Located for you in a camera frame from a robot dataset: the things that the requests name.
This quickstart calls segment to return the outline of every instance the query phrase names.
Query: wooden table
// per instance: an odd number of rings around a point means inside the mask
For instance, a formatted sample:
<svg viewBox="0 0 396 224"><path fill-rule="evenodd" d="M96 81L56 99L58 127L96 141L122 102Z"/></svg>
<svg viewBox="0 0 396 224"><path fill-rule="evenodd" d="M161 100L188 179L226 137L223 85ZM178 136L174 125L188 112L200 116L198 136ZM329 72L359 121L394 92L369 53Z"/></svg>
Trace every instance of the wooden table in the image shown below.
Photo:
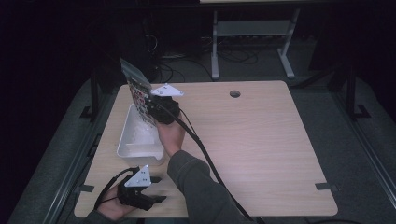
<svg viewBox="0 0 396 224"><path fill-rule="evenodd" d="M172 84L185 92L175 98L204 143L226 186L253 217L332 216L337 206L326 183L298 111L282 81L210 82ZM233 98L230 91L239 91ZM122 86L107 121L85 185L75 208L87 216L110 178L128 168L117 156L117 146L132 103ZM186 134L183 149L203 159L200 148ZM151 175L163 180L143 192L167 199L149 211L131 217L186 217L183 195L166 173L167 163L150 166Z"/></svg>

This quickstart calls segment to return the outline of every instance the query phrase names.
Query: dark background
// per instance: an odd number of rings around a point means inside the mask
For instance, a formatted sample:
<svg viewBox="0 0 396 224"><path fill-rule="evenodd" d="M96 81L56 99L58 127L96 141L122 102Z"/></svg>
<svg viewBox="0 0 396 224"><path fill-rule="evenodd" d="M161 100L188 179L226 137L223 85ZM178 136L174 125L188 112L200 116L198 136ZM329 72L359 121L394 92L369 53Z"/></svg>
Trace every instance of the dark background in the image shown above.
<svg viewBox="0 0 396 224"><path fill-rule="evenodd" d="M124 83L120 64L114 60L121 56L153 79L156 55L148 52L144 34L161 39L160 53L169 48L199 53L197 38L210 35L211 13L157 10L154 21L142 24L145 11L119 14L92 9L105 2L0 3L2 223L12 213L77 90L92 73L105 91ZM313 69L350 63L394 120L395 9L390 1L304 7L295 33L318 39ZM180 27L195 29L178 34Z"/></svg>

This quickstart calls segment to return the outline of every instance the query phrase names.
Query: hand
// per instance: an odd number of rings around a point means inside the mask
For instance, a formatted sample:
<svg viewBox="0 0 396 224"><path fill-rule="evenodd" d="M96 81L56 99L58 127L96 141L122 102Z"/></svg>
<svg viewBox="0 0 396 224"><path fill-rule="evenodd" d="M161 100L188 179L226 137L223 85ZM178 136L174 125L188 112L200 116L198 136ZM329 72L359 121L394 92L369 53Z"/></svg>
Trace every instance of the hand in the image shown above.
<svg viewBox="0 0 396 224"><path fill-rule="evenodd" d="M172 157L176 152L181 150L186 131L176 121L170 124L163 124L156 121L156 125L163 148Z"/></svg>
<svg viewBox="0 0 396 224"><path fill-rule="evenodd" d="M103 202L99 205L97 211L100 212L105 217L108 217L114 221L119 220L128 213L134 211L136 208L122 204L117 198L118 185L108 190L108 192L103 197Z"/></svg>

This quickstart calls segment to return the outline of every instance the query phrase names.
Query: gray sleeve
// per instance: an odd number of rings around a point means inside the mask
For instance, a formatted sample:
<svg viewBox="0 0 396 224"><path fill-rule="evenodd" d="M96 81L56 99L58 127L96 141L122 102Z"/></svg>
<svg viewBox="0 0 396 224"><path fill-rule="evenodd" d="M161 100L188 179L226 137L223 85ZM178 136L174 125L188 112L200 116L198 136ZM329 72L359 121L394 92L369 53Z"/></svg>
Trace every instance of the gray sleeve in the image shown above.
<svg viewBox="0 0 396 224"><path fill-rule="evenodd" d="M170 159L168 174L186 198L190 224L250 223L240 214L227 189L210 177L204 161L180 150Z"/></svg>
<svg viewBox="0 0 396 224"><path fill-rule="evenodd" d="M105 217L100 212L92 210L79 224L115 224L117 222Z"/></svg>

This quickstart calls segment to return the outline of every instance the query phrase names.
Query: black cable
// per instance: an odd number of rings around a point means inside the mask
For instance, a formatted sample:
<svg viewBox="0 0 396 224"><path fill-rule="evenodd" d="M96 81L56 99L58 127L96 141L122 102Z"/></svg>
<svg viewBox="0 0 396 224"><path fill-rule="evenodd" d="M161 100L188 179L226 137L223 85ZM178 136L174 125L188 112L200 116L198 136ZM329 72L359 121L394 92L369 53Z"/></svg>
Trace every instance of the black cable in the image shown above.
<svg viewBox="0 0 396 224"><path fill-rule="evenodd" d="M259 57L257 56L258 53L253 52L252 55L249 55L244 50L238 50L238 52L245 53L246 57L245 58L238 58L238 57L232 55L231 53L225 53L223 51L219 51L218 55L224 61L231 62L231 63L255 64L255 63L257 63L259 61ZM251 58L254 58L254 61L252 63L247 63L247 60L249 60Z"/></svg>
<svg viewBox="0 0 396 224"><path fill-rule="evenodd" d="M218 51L218 55L220 57L224 57L224 60L226 60L226 61L230 61L232 63L242 63L242 62L245 62L246 60L248 60L251 57L244 50L232 50L231 47L229 47L229 46L227 46L226 48L227 48L226 50L228 50L229 52L225 51L224 49ZM244 53L245 57L239 58L239 57L233 55L233 52L235 52L235 51ZM230 56L231 58L227 58L227 57L223 56L222 54L226 54L226 55Z"/></svg>
<svg viewBox="0 0 396 224"><path fill-rule="evenodd" d="M182 109L179 109L181 111L181 113L183 113L184 117L186 118L187 122L190 124L190 127L192 128L192 131L194 132L195 135L197 135L197 133L194 130L194 127L192 127L192 124L189 120L189 118L187 117L186 113L184 113L184 111Z"/></svg>
<svg viewBox="0 0 396 224"><path fill-rule="evenodd" d="M160 83L167 83L167 82L169 82L169 81L172 79L174 73L178 73L178 74L183 78L183 82L186 82L186 77L185 77L181 72L179 72L179 71L173 69L171 66L169 66L169 65L167 65L167 64L164 64L164 63L161 63L161 64L160 64L160 68L161 68L162 70L164 70L164 71L167 71L167 72L171 72L171 73L172 73L171 77L169 77L168 79L166 79L164 82L161 81Z"/></svg>
<svg viewBox="0 0 396 224"><path fill-rule="evenodd" d="M114 199L116 199L116 198L119 198L119 197L116 196L116 197L114 197L114 198L106 199L106 200L104 200L104 201L101 201L100 203L106 203L106 202L111 201L111 200L114 200Z"/></svg>
<svg viewBox="0 0 396 224"><path fill-rule="evenodd" d="M197 145L199 146L199 148L202 150L207 163L209 164L210 168L213 171L213 174L215 175L216 179L218 180L219 184L221 184L230 194L230 197L233 199L233 202L235 203L236 207L239 209L239 211L250 221L254 221L253 218L248 214L248 212L242 207L242 205L235 199L235 197L231 194L231 192L227 189L227 187L225 186L224 182L222 181L221 177L219 176L219 173L215 167L215 164L213 163L213 161L210 159L209 154L206 151L206 148L204 146L204 144L201 142L200 138L198 137L198 135L194 134L192 132L192 130L190 130L190 128L186 125L186 123L184 123L180 118L176 117L175 115L172 114L172 112L170 112L168 109L166 109L164 106L162 106L161 104L158 104L157 102L151 101L152 103L154 103L155 105L159 106L161 109L163 109L166 113L168 113L184 130L186 130L186 132L189 134L189 136L197 143Z"/></svg>
<svg viewBox="0 0 396 224"><path fill-rule="evenodd" d="M161 67L159 66L159 72L160 72L160 83L163 83L163 70L161 69Z"/></svg>
<svg viewBox="0 0 396 224"><path fill-rule="evenodd" d="M117 181L117 179L118 179L121 175L125 174L125 173L128 172L128 171L133 171L134 169L135 169L135 168L128 168L128 169L125 169L125 170L121 171L119 174L117 174L116 176L114 176L113 178L111 178L111 180L110 180L110 181L106 184L106 186L102 189L102 192L100 192L98 198L96 199L95 206L93 207L93 209L96 210L96 209L99 207L99 205L100 205L101 203L103 203L103 201L102 201L103 196L105 196L105 194L108 192L108 190L111 188L111 186L113 186L113 184Z"/></svg>
<svg viewBox="0 0 396 224"><path fill-rule="evenodd" d="M201 67L203 67L204 68L204 70L205 70L205 72L209 75L209 77L210 77L210 80L212 80L212 75L211 75L211 73L207 70L207 68L205 67L205 66L203 66L201 63L198 63L198 62L196 62L196 61L194 61L194 60L190 60L190 59L173 59L173 60L170 60L170 62L171 63L173 63L173 62L191 62L191 63L196 63L196 64L198 64L198 65L200 65Z"/></svg>

